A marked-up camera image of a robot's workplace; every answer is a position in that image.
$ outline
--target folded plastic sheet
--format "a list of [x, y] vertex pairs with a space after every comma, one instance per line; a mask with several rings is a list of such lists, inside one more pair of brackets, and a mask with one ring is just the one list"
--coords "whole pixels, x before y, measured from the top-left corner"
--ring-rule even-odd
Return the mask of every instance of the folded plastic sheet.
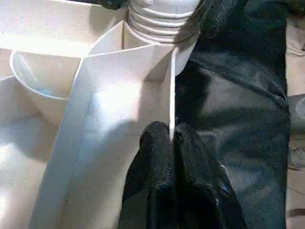
[[280, 1], [248, 1], [176, 78], [176, 116], [214, 146], [250, 229], [285, 228], [285, 18]]

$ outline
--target white plastic bowl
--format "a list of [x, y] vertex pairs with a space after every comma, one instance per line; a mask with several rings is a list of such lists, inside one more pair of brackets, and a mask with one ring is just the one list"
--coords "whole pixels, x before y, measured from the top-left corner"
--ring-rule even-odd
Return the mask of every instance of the white plastic bowl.
[[13, 51], [10, 67], [36, 108], [59, 126], [80, 58]]

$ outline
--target white surface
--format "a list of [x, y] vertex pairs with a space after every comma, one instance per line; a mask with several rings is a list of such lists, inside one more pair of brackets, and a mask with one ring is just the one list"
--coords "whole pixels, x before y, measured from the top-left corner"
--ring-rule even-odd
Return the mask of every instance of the white surface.
[[0, 228], [24, 229], [57, 128], [38, 114], [15, 77], [0, 79], [0, 94]]
[[287, 186], [305, 195], [305, 170], [296, 171], [289, 169]]
[[10, 65], [36, 108], [53, 123], [61, 123], [80, 58], [12, 52]]
[[41, 116], [0, 126], [0, 228], [27, 227], [56, 132]]
[[287, 229], [303, 229], [305, 224], [305, 195], [287, 189], [286, 226]]
[[287, 95], [305, 94], [305, 42], [304, 20], [288, 20], [286, 28], [286, 79]]
[[125, 21], [121, 21], [97, 40], [88, 55], [132, 49], [153, 43], [155, 42], [140, 37]]
[[178, 44], [166, 44], [166, 43], [162, 43], [160, 45], [174, 45], [175, 49], [177, 51], [176, 54], [176, 61], [175, 61], [175, 74], [176, 76], [179, 75], [183, 69], [185, 68], [190, 55], [196, 45], [197, 39], [199, 37], [199, 29], [197, 30], [197, 33], [195, 33], [193, 36], [191, 36], [190, 38], [188, 38], [187, 40], [178, 43]]
[[66, 0], [2, 0], [0, 5], [1, 48], [77, 57], [126, 12]]
[[142, 130], [152, 121], [164, 121], [173, 137], [170, 101], [175, 66], [170, 51], [153, 44], [84, 58], [44, 174], [31, 229], [117, 225], [126, 172]]
[[0, 48], [0, 79], [13, 75], [10, 70], [10, 53], [11, 50]]

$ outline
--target black fabric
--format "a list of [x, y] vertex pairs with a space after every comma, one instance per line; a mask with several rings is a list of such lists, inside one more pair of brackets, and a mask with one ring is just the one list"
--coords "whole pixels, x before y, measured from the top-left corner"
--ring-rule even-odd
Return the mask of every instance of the black fabric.
[[175, 161], [181, 229], [246, 229], [241, 207], [230, 181], [211, 152], [186, 124], [175, 130]]
[[175, 189], [168, 127], [153, 122], [143, 130], [140, 149], [127, 173], [119, 228], [177, 228]]
[[230, 181], [200, 136], [186, 124], [143, 131], [126, 177], [119, 228], [247, 229]]
[[232, 13], [242, 9], [247, 0], [212, 0], [207, 12], [201, 17], [201, 37], [213, 38], [223, 29]]
[[285, 228], [286, 12], [280, 1], [248, 1], [199, 39], [176, 78], [176, 115], [225, 166], [249, 229]]

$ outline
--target white plastic panel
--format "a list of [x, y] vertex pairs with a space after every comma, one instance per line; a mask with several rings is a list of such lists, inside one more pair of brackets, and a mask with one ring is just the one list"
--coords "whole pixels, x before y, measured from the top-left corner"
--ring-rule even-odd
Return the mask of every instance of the white plastic panel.
[[154, 66], [139, 65], [143, 61], [139, 58], [124, 59], [121, 71], [114, 71], [111, 64], [103, 68], [101, 63], [115, 54], [89, 56], [81, 64], [44, 174], [31, 229], [114, 228], [127, 169], [137, 153], [142, 130], [159, 120], [170, 124], [173, 134], [170, 118], [174, 111], [168, 105], [174, 98], [174, 63], [167, 58], [167, 68], [159, 69], [156, 79], [150, 75]]
[[0, 48], [0, 125], [6, 125], [38, 112], [13, 77], [10, 69], [10, 54], [11, 50]]
[[66, 0], [1, 0], [0, 48], [81, 57], [125, 14]]
[[155, 42], [141, 38], [126, 22], [121, 21], [97, 40], [88, 55], [132, 49], [152, 43]]
[[57, 128], [14, 77], [0, 80], [0, 228], [26, 228]]

